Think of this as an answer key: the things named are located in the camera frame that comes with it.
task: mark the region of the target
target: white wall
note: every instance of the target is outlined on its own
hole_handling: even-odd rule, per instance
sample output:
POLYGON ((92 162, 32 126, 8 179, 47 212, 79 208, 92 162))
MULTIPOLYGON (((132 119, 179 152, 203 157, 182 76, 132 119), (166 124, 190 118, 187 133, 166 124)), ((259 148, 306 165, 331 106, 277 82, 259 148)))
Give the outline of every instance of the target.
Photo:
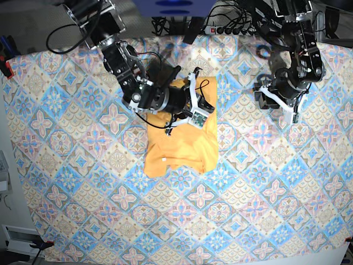
MULTIPOLYGON (((2 96, 1 78, 0 78, 0 150, 4 152, 7 164, 9 166, 10 181, 12 184, 12 194, 6 197, 6 203, 11 207, 11 211, 4 204, 4 196, 0 203, 0 225, 13 225, 24 228, 34 229, 34 225, 26 205, 22 186, 18 178, 17 165, 13 155, 13 149, 10 141, 9 129, 5 114, 4 98, 2 96)), ((5 234, 0 228, 0 249, 6 248, 5 234)))

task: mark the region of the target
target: power cord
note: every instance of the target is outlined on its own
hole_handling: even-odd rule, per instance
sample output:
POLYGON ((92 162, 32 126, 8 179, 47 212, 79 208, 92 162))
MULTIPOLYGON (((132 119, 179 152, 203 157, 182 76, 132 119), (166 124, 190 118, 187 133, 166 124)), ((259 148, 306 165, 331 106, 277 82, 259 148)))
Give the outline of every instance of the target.
POLYGON ((233 7, 234 9, 238 9, 238 10, 242 11, 242 10, 241 10, 239 7, 237 7, 235 4, 220 4, 219 6, 215 6, 215 7, 213 7, 213 8, 211 9, 210 14, 207 16, 206 24, 205 24, 203 30, 206 29, 206 27, 207 27, 207 25, 208 25, 208 23, 209 23, 209 21, 210 21, 210 18, 216 17, 216 16, 218 16, 218 15, 224 16, 224 14, 215 14, 215 15, 212 15, 213 11, 214 11, 216 8, 218 8, 218 7, 233 7))
POLYGON ((154 31, 152 33, 156 36, 161 36, 164 30, 169 33, 169 28, 165 27, 166 23, 167 19, 165 17, 152 18, 152 25, 154 27, 154 31))
MULTIPOLYGON (((322 12, 321 10, 319 10, 319 11, 316 13, 316 15, 315 15, 315 18, 314 18, 313 23, 311 24, 312 26, 315 24, 316 19, 318 18, 318 15, 319 15, 320 13, 324 14, 324 12, 322 12)), ((320 32, 320 31, 324 31, 324 30, 326 30, 326 27, 323 28, 323 29, 315 30, 314 32, 320 32)))
POLYGON ((171 115, 172 115, 172 118, 170 119, 169 124, 168 124, 167 126, 164 126, 164 127, 156 126, 156 125, 154 125, 154 124, 148 122, 144 117, 142 117, 141 115, 139 115, 139 113, 136 113, 136 115, 137 115, 141 120, 143 120, 145 123, 147 123, 148 125, 150 125, 150 126, 152 126, 152 127, 154 127, 154 128, 157 128, 157 129, 169 129, 169 128, 172 127, 172 122, 173 122, 173 115, 172 115, 172 114, 171 114, 171 115))
POLYGON ((201 95, 205 98, 205 95, 204 95, 204 92, 202 91, 202 89, 203 89, 204 87, 207 87, 209 84, 210 84, 210 81, 209 81, 208 79, 205 79, 205 80, 203 80, 203 81, 201 82, 200 87, 197 88, 197 89, 195 89, 195 90, 200 90, 201 95))
POLYGON ((54 54, 59 54, 59 55, 63 55, 63 54, 67 54, 71 51, 73 51, 74 49, 76 49, 77 47, 79 47, 85 40, 87 40, 88 37, 90 37, 90 35, 92 34, 92 32, 96 29, 96 27, 98 26, 98 23, 99 23, 99 19, 100 19, 100 14, 101 14, 101 10, 102 10, 102 7, 103 7, 103 0, 99 0, 99 4, 98 4, 98 8, 97 8, 97 14, 95 15, 96 16, 96 19, 94 21, 94 24, 93 26, 90 28, 90 30, 86 33, 86 35, 80 39, 80 41, 78 43, 76 43, 75 45, 73 45, 70 49, 66 50, 66 51, 55 51, 53 50, 52 48, 49 47, 49 40, 50 40, 50 37, 55 33, 57 32, 58 30, 60 29, 63 29, 63 28, 67 28, 67 27, 72 27, 72 26, 77 26, 76 24, 69 24, 69 25, 64 25, 64 26, 61 26, 55 30, 53 30, 49 35, 48 37, 46 38, 46 48, 51 51, 52 53, 54 54))
POLYGON ((305 91, 302 91, 302 92, 297 96, 297 101, 296 101, 296 104, 295 104, 295 106, 294 106, 294 112, 295 112, 295 113, 298 112, 299 102, 302 100, 303 95, 309 93, 309 89, 311 88, 311 84, 312 84, 312 83, 310 83, 309 87, 308 87, 305 91))

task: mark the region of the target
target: tile pattern fabric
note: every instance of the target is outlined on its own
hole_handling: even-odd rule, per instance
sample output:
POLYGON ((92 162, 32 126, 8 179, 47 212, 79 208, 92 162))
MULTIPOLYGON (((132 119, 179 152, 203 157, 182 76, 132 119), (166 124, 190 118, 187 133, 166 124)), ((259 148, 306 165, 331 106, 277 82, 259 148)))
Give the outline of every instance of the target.
POLYGON ((256 55, 262 40, 130 42, 182 65, 181 78, 196 66, 217 76, 217 168, 148 178, 146 125, 121 104, 99 51, 12 60, 16 76, 2 77, 5 110, 34 225, 55 242, 47 261, 230 264, 344 244, 353 233, 351 50, 319 45, 327 75, 312 84, 302 121, 289 126, 281 110, 254 101, 253 83, 270 73, 256 55))

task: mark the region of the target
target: yellow shirt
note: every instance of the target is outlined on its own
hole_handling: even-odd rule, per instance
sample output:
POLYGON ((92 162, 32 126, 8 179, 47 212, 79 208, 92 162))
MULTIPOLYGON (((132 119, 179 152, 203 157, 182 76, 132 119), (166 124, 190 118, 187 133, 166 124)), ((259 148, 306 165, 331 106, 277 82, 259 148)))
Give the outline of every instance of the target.
MULTIPOLYGON (((217 81, 215 77, 197 78, 198 88, 203 80, 210 83, 202 88, 206 100, 216 108, 217 81)), ((184 80, 176 80, 172 86, 182 87, 184 80)), ((147 120, 156 126, 165 126, 170 121, 169 113, 148 114, 147 120)), ((150 178, 164 176, 167 166, 177 169, 189 166, 200 173, 216 168, 218 161, 217 109, 209 116, 202 130, 183 124, 172 130, 167 136, 165 130, 147 126, 148 150, 144 172, 150 178)))

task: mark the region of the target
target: power strip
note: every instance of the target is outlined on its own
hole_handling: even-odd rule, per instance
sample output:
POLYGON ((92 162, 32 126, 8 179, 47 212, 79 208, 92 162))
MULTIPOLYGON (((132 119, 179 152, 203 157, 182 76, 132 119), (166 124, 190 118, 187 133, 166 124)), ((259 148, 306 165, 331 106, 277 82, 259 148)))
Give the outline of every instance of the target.
POLYGON ((249 29, 246 32, 246 29, 240 28, 224 28, 224 26, 207 26, 205 28, 206 35, 254 35, 254 32, 249 29))

